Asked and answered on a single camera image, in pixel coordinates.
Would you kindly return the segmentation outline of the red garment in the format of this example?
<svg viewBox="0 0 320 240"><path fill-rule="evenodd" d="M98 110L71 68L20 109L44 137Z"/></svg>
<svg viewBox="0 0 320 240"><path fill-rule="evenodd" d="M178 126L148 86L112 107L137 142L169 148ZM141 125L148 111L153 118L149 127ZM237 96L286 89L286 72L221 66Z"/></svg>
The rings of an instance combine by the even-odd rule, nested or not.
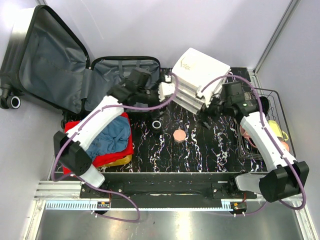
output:
<svg viewBox="0 0 320 240"><path fill-rule="evenodd" d="M120 116L126 117L129 121L128 114L127 113L122 113ZM102 156L97 156L93 161L93 165L96 168L101 167L102 165L114 162L116 160L122 159L128 155L132 155L134 153L134 148L133 148L133 140L132 140L132 132L130 134L129 140L128 140L128 145L127 148L121 152L116 152L116 153L110 153L110 154L105 154Z"/></svg>

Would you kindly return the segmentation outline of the orange plastic bin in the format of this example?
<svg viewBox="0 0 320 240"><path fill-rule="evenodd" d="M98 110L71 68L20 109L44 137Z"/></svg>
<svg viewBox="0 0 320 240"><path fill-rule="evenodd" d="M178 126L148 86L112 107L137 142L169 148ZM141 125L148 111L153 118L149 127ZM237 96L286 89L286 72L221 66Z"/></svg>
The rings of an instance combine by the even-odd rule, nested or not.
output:
<svg viewBox="0 0 320 240"><path fill-rule="evenodd" d="M118 159L118 160L116 160L116 161L113 161L113 162L104 164L104 165L101 166L101 168L102 168L102 167L108 168L108 167L115 167L115 166L126 165L126 164L130 163L131 160L132 160L132 155L127 155L127 156L124 157L124 158L121 158L121 159Z"/></svg>

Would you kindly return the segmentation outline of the blue cloth garment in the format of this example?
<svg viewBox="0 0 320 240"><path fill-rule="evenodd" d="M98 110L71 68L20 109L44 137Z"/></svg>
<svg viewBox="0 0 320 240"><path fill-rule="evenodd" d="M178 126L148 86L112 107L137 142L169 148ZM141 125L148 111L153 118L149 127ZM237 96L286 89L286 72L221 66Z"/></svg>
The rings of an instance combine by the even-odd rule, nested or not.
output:
<svg viewBox="0 0 320 240"><path fill-rule="evenodd" d="M119 153L127 148L130 135L129 120L118 116L97 135L86 153L92 161L98 156Z"/></svg>

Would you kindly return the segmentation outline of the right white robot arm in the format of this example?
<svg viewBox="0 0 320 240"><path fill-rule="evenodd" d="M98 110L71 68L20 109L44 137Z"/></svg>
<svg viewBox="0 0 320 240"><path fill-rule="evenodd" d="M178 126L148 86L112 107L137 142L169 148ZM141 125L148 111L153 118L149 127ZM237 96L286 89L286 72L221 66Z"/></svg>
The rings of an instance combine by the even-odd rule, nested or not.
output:
<svg viewBox="0 0 320 240"><path fill-rule="evenodd" d="M225 83L220 92L210 94L209 104L204 104L199 111L212 118L233 117L253 140L268 171L266 175L241 173L235 176L227 185L228 195L236 199L248 191L261 194L267 202L273 203L301 194L301 205L297 207L301 210L307 202L304 185L309 166L304 161L298 162L286 150L267 122L257 90L253 88L252 91L255 98L246 100L240 82Z"/></svg>

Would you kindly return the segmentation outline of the white black space suitcase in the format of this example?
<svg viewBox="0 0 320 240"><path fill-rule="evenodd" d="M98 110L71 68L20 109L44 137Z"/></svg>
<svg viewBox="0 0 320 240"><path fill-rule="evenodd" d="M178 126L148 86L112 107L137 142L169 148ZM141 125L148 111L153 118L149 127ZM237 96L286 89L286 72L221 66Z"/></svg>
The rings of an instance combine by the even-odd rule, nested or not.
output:
<svg viewBox="0 0 320 240"><path fill-rule="evenodd" d="M18 109L31 95L62 111L62 125L92 111L135 68L150 72L146 88L160 81L151 56L104 56L90 60L79 38L47 5L21 9L0 68L0 106Z"/></svg>

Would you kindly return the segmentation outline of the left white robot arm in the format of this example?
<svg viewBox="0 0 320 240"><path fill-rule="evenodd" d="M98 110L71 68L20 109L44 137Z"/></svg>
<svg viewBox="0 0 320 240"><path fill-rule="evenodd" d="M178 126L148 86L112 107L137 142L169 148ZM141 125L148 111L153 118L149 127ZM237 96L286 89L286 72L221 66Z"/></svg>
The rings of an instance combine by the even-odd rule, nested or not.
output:
<svg viewBox="0 0 320 240"><path fill-rule="evenodd" d="M162 105L158 92L146 87L150 77L149 71L134 68L128 77L107 92L97 107L80 123L67 133L58 131L53 137L55 161L61 162L81 181L91 185L90 192L97 198L103 198L108 193L108 186L86 150L98 134L125 109L139 110L135 106L137 103L147 105L144 111L150 113L153 130L159 131L162 127Z"/></svg>

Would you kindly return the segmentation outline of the white compartment organizer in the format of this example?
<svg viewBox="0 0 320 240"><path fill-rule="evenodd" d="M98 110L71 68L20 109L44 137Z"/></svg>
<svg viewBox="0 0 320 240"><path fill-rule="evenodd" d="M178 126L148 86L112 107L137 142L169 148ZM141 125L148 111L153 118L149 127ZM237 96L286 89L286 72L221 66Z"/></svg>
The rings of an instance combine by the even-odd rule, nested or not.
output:
<svg viewBox="0 0 320 240"><path fill-rule="evenodd" d="M197 114L203 106L209 107L213 96L218 96L231 67L205 53L190 47L176 62L171 72L178 78L175 103Z"/></svg>

